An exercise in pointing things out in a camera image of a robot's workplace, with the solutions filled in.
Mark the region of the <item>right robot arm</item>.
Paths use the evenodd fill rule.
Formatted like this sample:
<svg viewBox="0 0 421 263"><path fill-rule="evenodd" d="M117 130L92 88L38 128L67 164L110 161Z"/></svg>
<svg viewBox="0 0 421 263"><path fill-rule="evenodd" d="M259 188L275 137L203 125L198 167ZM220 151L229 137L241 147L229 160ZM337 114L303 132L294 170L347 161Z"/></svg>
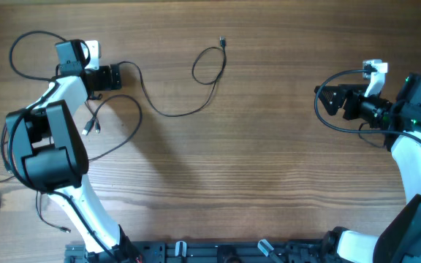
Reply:
<svg viewBox="0 0 421 263"><path fill-rule="evenodd" d="M421 262L421 76L410 74L391 102L381 97L383 73L363 69L367 85L328 81L315 89L314 111L329 115L344 110L344 119L362 119L368 130L355 134L384 135L383 148L399 168L406 206L379 235L345 228L328 232L318 253L322 262Z"/></svg>

